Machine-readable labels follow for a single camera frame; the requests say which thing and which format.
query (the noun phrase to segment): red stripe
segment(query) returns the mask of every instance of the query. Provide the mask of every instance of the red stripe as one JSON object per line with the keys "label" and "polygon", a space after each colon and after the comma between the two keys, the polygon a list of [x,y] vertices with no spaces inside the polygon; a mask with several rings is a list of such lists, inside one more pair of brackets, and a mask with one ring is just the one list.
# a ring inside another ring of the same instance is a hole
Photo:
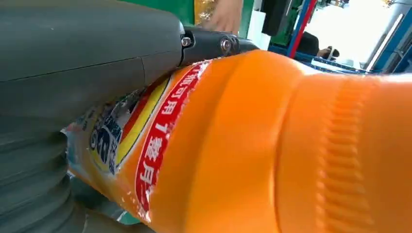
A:
{"label": "red stripe", "polygon": [[131,131],[133,126],[135,125],[137,119],[139,118],[140,113],[143,111],[144,106],[146,106],[147,101],[149,100],[149,97],[151,93],[155,90],[157,85],[153,84],[147,87],[144,95],[141,97],[140,101],[137,103],[135,106],[135,109],[132,112],[132,115],[130,116],[129,120],[127,121],[126,125],[124,125],[123,128],[123,133],[121,134],[121,140],[120,142],[123,141],[123,139],[128,135],[128,133]]}

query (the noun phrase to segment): blue metal frame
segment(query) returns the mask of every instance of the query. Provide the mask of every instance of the blue metal frame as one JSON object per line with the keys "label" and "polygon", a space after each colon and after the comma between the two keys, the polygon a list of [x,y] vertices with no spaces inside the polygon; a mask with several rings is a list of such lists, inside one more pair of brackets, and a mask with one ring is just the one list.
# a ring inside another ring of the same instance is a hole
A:
{"label": "blue metal frame", "polygon": [[305,14],[306,14],[306,11],[308,11],[309,5],[310,5],[310,0],[303,0],[302,10],[300,11],[299,19],[297,20],[296,28],[293,31],[292,39],[289,43],[288,51],[286,53],[288,57],[290,57],[292,53],[293,45],[296,41],[297,35],[299,33],[299,29],[301,28],[303,24],[303,19],[305,18]]}
{"label": "blue metal frame", "polygon": [[408,51],[403,55],[402,60],[400,60],[393,73],[405,72],[410,66],[412,66],[412,46],[410,46]]}
{"label": "blue metal frame", "polygon": [[[268,51],[271,52],[275,52],[278,54],[282,54],[282,55],[286,55],[287,50],[281,47],[277,47],[277,46],[269,46]],[[300,61],[301,63],[312,67],[314,69],[323,71],[323,72],[327,72],[327,73],[344,73],[344,74],[370,74],[372,72],[367,72],[366,70],[363,69],[356,69],[354,67],[350,67],[350,66],[346,66],[346,65],[342,65],[333,61],[328,61],[326,59],[320,58],[320,57],[314,57],[314,56],[310,56],[304,53],[300,53],[300,52],[296,52],[295,55],[295,60]],[[333,67],[336,67],[336,69],[328,69],[328,68],[324,68],[324,67],[319,67],[319,66],[315,66],[311,63],[308,62],[302,62],[302,60],[306,60],[306,61],[317,61],[323,64],[327,64]]]}
{"label": "blue metal frame", "polygon": [[[399,24],[397,30],[394,32],[392,38],[389,40],[388,44],[386,45],[385,50],[382,52],[382,54],[376,61],[374,65],[374,70],[383,70],[383,68],[385,68],[387,62],[389,62],[391,55],[395,52],[396,47],[399,45],[400,41],[403,39],[405,33],[409,30],[409,27],[411,25],[412,25],[412,9],[409,9],[408,13],[404,16],[402,22]],[[405,54],[402,60],[406,59],[406,61],[404,62],[407,62],[407,60],[410,58],[411,58],[410,54],[409,54],[409,57],[406,56]],[[397,69],[397,71],[403,72],[401,71],[402,67],[403,66]]]}

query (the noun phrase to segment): person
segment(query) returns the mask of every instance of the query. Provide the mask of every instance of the person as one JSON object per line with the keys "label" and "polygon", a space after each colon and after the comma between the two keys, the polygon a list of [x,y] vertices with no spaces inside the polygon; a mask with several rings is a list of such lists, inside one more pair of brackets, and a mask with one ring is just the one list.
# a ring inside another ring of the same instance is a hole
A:
{"label": "person", "polygon": [[215,10],[205,28],[211,31],[239,33],[243,0],[217,0]]}
{"label": "person", "polygon": [[[289,45],[287,46],[276,45],[276,46],[287,49]],[[331,61],[334,61],[336,57],[339,57],[340,55],[339,51],[334,49],[332,46],[328,46],[327,48],[322,49],[322,50],[319,49],[318,37],[308,32],[303,32],[302,38],[300,40],[300,43],[296,51],[298,53],[304,53],[312,57],[322,57],[324,59],[331,60]],[[296,56],[295,60],[300,61],[300,62],[305,62],[305,63],[312,62],[312,58],[301,57],[301,56]]]}

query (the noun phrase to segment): finger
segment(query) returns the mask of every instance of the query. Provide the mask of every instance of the finger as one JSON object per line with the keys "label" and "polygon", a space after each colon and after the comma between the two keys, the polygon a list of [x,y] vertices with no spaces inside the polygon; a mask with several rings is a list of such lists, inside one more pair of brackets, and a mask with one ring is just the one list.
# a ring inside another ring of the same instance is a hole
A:
{"label": "finger", "polygon": [[237,18],[234,22],[233,30],[232,33],[233,35],[238,35],[239,34],[239,29],[240,29],[240,18]]}
{"label": "finger", "polygon": [[226,22],[227,21],[224,19],[219,20],[218,23],[216,24],[215,31],[224,32],[224,29],[226,27]]}
{"label": "finger", "polygon": [[233,33],[234,25],[235,25],[234,19],[230,18],[229,21],[224,26],[224,31],[227,33]]}

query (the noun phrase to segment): yellow stripe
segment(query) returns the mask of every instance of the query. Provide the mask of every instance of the yellow stripe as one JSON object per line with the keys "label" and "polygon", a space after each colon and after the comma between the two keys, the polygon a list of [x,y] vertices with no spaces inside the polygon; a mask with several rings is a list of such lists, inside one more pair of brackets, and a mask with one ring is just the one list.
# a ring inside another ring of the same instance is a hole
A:
{"label": "yellow stripe", "polygon": [[134,145],[139,136],[140,132],[143,130],[146,125],[147,120],[152,114],[153,109],[156,107],[157,102],[163,94],[164,89],[167,86],[169,79],[165,80],[161,85],[156,87],[156,89],[151,93],[149,99],[147,100],[146,105],[144,106],[142,112],[138,116],[135,124],[131,128],[130,132],[120,143],[118,152],[116,155],[116,165],[120,164],[123,158],[127,155],[130,148]]}

